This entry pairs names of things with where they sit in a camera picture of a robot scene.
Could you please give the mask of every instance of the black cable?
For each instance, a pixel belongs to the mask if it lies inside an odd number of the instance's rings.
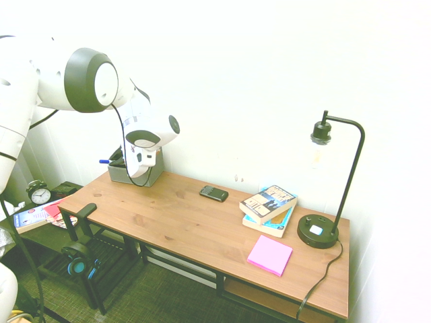
[[[121,123],[121,131],[123,132],[123,147],[124,147],[124,148],[123,148],[123,149],[124,149],[123,157],[124,157],[124,164],[126,165],[126,173],[127,173],[127,177],[129,177],[130,181],[131,181],[132,183],[134,183],[134,185],[136,185],[136,186],[138,186],[138,187],[144,187],[144,186],[148,183],[148,181],[150,180],[151,171],[153,170],[153,168],[152,168],[152,167],[150,167],[150,171],[148,172],[148,178],[147,178],[147,181],[146,181],[143,185],[139,185],[139,184],[135,183],[135,182],[133,181],[132,177],[130,177],[130,175],[129,175],[129,170],[127,169],[127,158],[126,158],[126,137],[124,136],[124,126],[123,126],[123,121],[121,120],[120,113],[119,113],[119,111],[117,110],[117,108],[115,107],[115,105],[114,105],[114,104],[111,104],[111,106],[114,108],[115,112],[117,113],[117,116],[119,116],[119,120],[120,120],[120,123]]]
[[[21,247],[21,250],[24,253],[24,255],[26,256],[27,261],[30,263],[30,267],[31,267],[31,269],[33,271],[33,275],[36,278],[36,283],[37,283],[37,286],[38,286],[39,297],[40,297],[40,299],[39,299],[39,301],[40,301],[40,313],[38,314],[39,315],[39,323],[42,323],[42,321],[44,319],[43,318],[44,302],[43,302],[42,283],[40,282],[40,277],[39,277],[39,274],[38,274],[38,270],[36,268],[36,265],[33,262],[32,257],[30,256],[30,253],[28,252],[26,246],[24,245],[24,241],[22,240],[20,234],[16,230],[15,223],[13,222],[13,216],[16,214],[16,212],[14,214],[12,214],[12,215],[9,215],[9,212],[6,209],[6,205],[5,205],[5,200],[3,198],[3,194],[0,194],[0,204],[1,204],[1,208],[3,209],[3,212],[5,213],[6,219],[9,222],[11,230],[13,232],[15,243]]]
[[[35,126],[40,125],[42,122],[47,121],[50,117],[52,117],[54,114],[56,114],[58,110],[55,110],[53,113],[49,114],[48,116],[45,116],[43,119],[39,120],[38,122],[32,124],[30,126],[30,129],[33,129]]]
[[[299,322],[299,315],[301,314],[302,308],[304,308],[305,303],[308,301],[308,298],[311,296],[312,292],[316,289],[316,287],[317,287],[317,286],[318,286],[318,285],[323,281],[323,279],[325,279],[325,278],[326,278],[326,276],[328,275],[329,266],[331,266],[331,264],[332,264],[333,262],[335,262],[336,260],[338,260],[338,259],[341,257],[341,255],[343,254],[343,244],[341,243],[341,241],[339,241],[339,239],[337,239],[337,241],[338,241],[338,242],[339,242],[339,244],[341,245],[341,252],[339,253],[339,255],[338,255],[338,257],[337,257],[337,258],[334,258],[333,260],[331,260],[331,261],[328,263],[328,265],[327,265],[327,267],[326,267],[325,276],[323,276],[323,277],[321,278],[321,280],[320,280],[320,281],[318,281],[318,282],[316,283],[316,285],[314,285],[313,287],[311,287],[310,291],[307,293],[307,295],[305,295],[304,300],[302,301],[302,303],[301,303],[301,305],[300,305],[300,307],[299,307],[298,311],[296,312],[296,321],[297,321],[297,322]]]

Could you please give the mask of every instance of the headphones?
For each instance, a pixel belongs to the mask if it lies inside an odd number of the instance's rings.
[[[79,242],[67,242],[61,248],[61,252],[67,257],[68,261],[71,261],[67,267],[67,272],[71,276],[81,276],[92,267],[88,275],[88,279],[91,279],[96,270],[100,268],[101,262],[98,259],[94,260],[90,249]]]

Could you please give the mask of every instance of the desk lamp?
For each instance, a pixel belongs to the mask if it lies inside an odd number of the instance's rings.
[[[305,215],[299,220],[298,223],[298,235],[303,242],[312,246],[313,248],[326,249],[332,247],[338,240],[338,222],[343,211],[344,203],[349,192],[350,184],[358,164],[359,155],[361,154],[362,146],[365,140],[365,131],[362,126],[356,121],[338,118],[336,116],[328,116],[328,111],[324,111],[322,121],[317,122],[314,125],[314,131],[311,134],[311,141],[317,145],[326,145],[331,140],[331,125],[327,120],[333,120],[337,122],[352,124],[359,129],[361,133],[358,149],[356,150],[355,159],[353,161],[352,170],[350,170],[349,179],[345,186],[343,198],[338,208],[337,217],[332,222],[327,217],[317,214]]]

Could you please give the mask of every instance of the pink sticky notes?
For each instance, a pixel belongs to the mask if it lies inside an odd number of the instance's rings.
[[[293,249],[265,236],[260,236],[247,261],[270,273],[281,276]]]

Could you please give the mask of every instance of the smartphone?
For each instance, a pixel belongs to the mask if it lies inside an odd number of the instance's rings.
[[[199,194],[219,202],[224,202],[229,196],[229,193],[225,190],[220,190],[210,185],[204,186]]]

